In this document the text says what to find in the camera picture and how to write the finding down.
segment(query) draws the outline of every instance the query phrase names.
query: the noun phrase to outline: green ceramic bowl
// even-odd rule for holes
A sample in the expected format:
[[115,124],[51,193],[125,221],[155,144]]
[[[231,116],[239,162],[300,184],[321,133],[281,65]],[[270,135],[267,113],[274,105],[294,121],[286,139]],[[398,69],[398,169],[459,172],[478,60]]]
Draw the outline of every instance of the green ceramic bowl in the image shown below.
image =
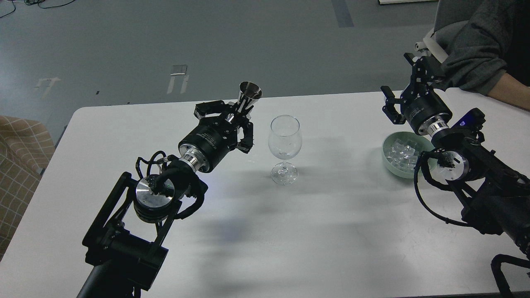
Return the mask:
[[[390,148],[392,144],[394,144],[395,140],[398,138],[404,142],[413,141],[417,143],[417,146],[414,148],[416,149],[416,151],[431,151],[432,149],[434,149],[434,146],[425,137],[418,136],[415,133],[411,133],[411,132],[397,132],[397,133],[393,133],[389,135],[388,137],[386,137],[385,141],[383,142],[383,146],[381,147],[381,157],[383,159],[383,164],[394,175],[402,177],[402,178],[412,179],[414,178],[413,170],[403,171],[395,167],[394,165],[392,165],[385,156],[385,151],[387,151],[388,148]],[[429,168],[432,170],[435,166],[436,166],[436,160],[429,159]]]

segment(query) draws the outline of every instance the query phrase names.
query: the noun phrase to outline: person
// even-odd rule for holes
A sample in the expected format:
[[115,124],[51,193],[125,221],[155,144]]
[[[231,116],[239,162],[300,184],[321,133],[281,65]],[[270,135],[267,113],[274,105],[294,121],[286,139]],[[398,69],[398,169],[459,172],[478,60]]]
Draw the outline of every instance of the person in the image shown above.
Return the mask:
[[530,1],[484,0],[445,48],[438,88],[459,87],[530,110]]

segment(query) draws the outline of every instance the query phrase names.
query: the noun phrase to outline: gray floor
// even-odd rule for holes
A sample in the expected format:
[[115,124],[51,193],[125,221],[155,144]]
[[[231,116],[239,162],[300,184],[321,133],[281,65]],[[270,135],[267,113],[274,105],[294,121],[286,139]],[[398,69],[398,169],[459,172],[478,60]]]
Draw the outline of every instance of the gray floor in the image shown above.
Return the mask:
[[[403,89],[410,67],[402,55],[432,28],[437,3],[78,0],[49,10],[16,7],[0,19],[0,115],[41,121],[57,141],[81,107],[233,99],[241,81],[258,84],[264,97]],[[0,0],[0,15],[11,9]],[[188,83],[183,90],[177,77],[167,94],[176,64],[188,65]]]

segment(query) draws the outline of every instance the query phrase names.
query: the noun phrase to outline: glass base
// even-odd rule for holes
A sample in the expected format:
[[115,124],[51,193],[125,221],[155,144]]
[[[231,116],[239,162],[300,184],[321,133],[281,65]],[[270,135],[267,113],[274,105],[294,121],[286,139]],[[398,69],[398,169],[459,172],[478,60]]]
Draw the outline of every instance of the glass base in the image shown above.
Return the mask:
[[280,162],[270,171],[270,176],[274,182],[280,185],[289,185],[295,182],[298,177],[296,167],[288,162]]

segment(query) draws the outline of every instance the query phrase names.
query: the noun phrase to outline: wine glass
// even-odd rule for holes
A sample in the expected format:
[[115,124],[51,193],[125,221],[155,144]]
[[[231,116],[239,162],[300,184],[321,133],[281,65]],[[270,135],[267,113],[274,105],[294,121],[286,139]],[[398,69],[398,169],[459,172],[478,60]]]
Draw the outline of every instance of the wine glass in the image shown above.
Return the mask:
[[[300,122],[291,115],[281,115],[270,123],[269,149],[281,160],[295,157],[302,148]],[[272,168],[270,176],[280,185],[293,183],[298,177],[296,167],[288,162],[280,162]]]

